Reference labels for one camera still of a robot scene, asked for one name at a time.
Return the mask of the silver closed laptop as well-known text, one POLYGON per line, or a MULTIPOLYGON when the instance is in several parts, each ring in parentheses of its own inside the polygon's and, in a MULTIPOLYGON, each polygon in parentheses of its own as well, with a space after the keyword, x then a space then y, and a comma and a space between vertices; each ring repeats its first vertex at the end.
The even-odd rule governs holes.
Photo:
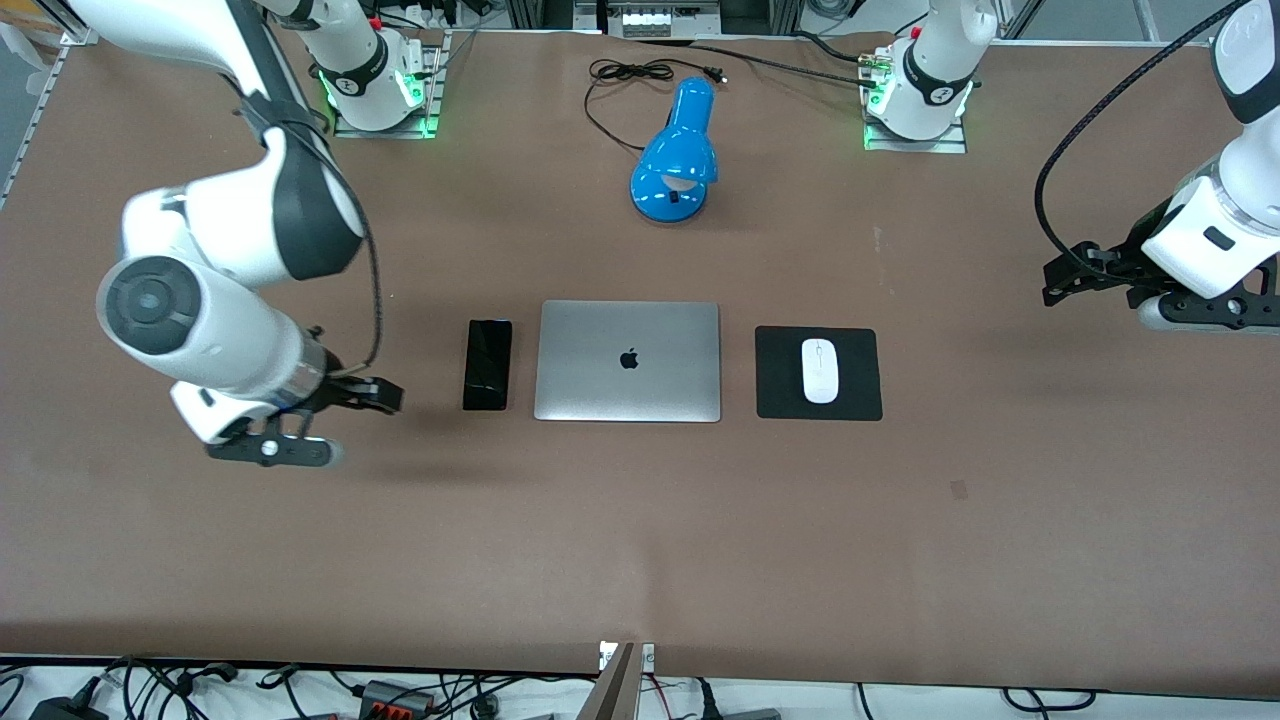
POLYGON ((717 423, 717 304, 541 305, 532 415, 541 421, 717 423))

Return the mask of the brown post with metal bracket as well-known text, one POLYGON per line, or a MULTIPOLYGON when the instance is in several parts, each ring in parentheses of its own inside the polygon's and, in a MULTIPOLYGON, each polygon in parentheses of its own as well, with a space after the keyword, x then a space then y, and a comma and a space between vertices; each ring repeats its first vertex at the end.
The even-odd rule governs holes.
POLYGON ((650 642, 602 642, 602 671, 579 720, 637 720, 645 675, 655 671, 650 642))

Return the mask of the white power strip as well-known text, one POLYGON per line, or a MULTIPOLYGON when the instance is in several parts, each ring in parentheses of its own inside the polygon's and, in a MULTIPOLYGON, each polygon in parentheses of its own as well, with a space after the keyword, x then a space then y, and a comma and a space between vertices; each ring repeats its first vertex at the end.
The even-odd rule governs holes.
POLYGON ((630 40, 696 40, 723 29, 718 0, 605 0, 609 35, 630 40))

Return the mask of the blue desk lamp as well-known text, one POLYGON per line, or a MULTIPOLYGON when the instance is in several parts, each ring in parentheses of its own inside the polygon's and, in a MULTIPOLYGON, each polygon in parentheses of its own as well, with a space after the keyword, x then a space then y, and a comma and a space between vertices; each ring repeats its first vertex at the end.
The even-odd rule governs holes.
POLYGON ((628 191, 646 219, 677 224, 692 219, 707 204, 719 167, 709 137, 716 91, 703 77, 682 79, 666 126, 643 150, 628 191))

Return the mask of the white computer mouse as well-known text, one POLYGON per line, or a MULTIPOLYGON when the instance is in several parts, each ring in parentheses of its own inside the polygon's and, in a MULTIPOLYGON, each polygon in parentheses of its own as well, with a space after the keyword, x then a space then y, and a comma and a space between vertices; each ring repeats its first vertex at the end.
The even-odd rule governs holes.
POLYGON ((809 404, 832 404, 840 392, 838 354, 826 338, 808 338, 801 342, 803 395, 809 404))

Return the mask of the black smartphone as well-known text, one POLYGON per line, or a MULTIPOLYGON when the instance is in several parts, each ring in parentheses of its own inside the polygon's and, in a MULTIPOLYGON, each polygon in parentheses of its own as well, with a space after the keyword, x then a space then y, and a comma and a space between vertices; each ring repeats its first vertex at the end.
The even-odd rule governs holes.
POLYGON ((463 369, 462 409, 503 411, 509 396, 513 325, 506 319, 472 319, 463 369))

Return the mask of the grey connector block orange levers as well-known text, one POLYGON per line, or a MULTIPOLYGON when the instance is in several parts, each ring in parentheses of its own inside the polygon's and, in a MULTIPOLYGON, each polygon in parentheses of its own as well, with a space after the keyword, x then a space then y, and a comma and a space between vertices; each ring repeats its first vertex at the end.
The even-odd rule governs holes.
POLYGON ((362 684, 358 697, 358 720, 428 720, 436 705, 429 691, 378 680, 362 684))

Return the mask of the black power adapter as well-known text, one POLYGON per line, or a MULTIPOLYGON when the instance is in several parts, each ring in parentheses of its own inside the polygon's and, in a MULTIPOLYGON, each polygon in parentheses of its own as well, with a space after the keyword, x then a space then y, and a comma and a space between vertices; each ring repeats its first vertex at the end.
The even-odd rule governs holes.
POLYGON ((110 720, 110 717, 73 698, 52 697, 40 701, 27 720, 110 720))

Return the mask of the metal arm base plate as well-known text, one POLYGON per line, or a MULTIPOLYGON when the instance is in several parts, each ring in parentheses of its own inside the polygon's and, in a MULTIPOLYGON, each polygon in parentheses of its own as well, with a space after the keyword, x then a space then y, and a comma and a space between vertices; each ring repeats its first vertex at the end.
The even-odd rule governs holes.
POLYGON ((401 104, 406 114, 393 126, 365 129, 349 122, 346 104, 332 91, 325 79, 326 105, 332 117, 332 132, 339 138, 396 138, 421 140, 436 136, 445 91, 445 64, 452 56, 453 33, 444 32, 436 44, 424 44, 419 38, 404 38, 399 60, 392 77, 401 82, 401 104))
POLYGON ((878 47, 876 54, 863 54, 859 58, 858 77, 869 79, 874 88, 861 88, 861 117, 863 117, 863 147, 867 151, 887 152, 933 152, 933 154, 965 154, 966 136, 964 129, 965 101, 974 90, 973 82, 965 88, 959 105, 957 114, 952 118, 948 128, 934 138, 908 138, 896 135, 881 118, 870 110, 878 105, 888 94, 892 74, 891 58, 887 55, 888 47, 878 47))

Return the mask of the aluminium frame rail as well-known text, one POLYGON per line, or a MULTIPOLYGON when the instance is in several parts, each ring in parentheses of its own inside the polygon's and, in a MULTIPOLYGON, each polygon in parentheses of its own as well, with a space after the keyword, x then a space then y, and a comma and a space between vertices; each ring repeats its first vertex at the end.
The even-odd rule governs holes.
POLYGON ((0 23, 0 211, 35 140, 68 47, 45 56, 17 27, 0 23))

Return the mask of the black mouse pad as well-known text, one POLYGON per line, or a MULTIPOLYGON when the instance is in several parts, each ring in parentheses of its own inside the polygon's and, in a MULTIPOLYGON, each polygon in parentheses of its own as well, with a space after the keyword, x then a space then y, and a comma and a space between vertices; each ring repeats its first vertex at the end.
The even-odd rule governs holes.
POLYGON ((756 415, 823 421, 879 421, 884 409, 876 332, 865 328, 759 325, 755 331, 756 415), (840 392, 809 404, 801 384, 801 342, 829 340, 838 354, 840 392))

